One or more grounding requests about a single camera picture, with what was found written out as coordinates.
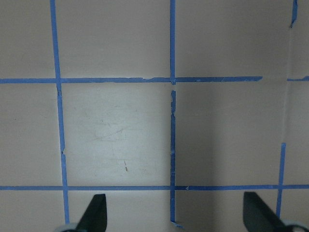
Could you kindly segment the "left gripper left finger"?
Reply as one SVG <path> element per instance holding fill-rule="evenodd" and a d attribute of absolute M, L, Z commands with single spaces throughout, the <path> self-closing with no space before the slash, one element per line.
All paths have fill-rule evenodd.
<path fill-rule="evenodd" d="M 107 229 L 107 204 L 105 194 L 93 196 L 82 218 L 77 224 L 76 232 L 105 232 Z"/>

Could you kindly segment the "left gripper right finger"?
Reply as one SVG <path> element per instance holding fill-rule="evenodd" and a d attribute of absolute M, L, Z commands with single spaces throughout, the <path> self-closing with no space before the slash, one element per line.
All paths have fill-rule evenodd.
<path fill-rule="evenodd" d="M 243 224 L 248 232 L 288 232 L 289 228 L 276 216 L 256 192 L 244 192 Z"/>

